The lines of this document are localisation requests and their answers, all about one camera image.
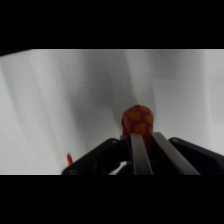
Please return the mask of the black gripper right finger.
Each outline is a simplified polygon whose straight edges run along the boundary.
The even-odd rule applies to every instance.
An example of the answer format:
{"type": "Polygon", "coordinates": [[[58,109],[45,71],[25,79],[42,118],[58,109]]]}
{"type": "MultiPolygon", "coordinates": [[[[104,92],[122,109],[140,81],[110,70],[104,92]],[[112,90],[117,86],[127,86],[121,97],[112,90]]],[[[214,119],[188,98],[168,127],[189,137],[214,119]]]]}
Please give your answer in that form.
{"type": "Polygon", "coordinates": [[[167,165],[180,175],[224,175],[224,156],[160,132],[152,134],[153,144],[167,165]]]}

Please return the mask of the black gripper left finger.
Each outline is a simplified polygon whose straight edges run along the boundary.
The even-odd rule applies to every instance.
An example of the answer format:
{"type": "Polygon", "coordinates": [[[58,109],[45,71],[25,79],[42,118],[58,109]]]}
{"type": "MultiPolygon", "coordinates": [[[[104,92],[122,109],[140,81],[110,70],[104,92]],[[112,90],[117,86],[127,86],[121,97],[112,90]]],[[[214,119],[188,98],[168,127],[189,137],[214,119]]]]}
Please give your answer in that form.
{"type": "Polygon", "coordinates": [[[153,174],[141,135],[107,139],[65,168],[62,175],[109,175],[122,163],[126,163],[132,175],[153,174]]]}

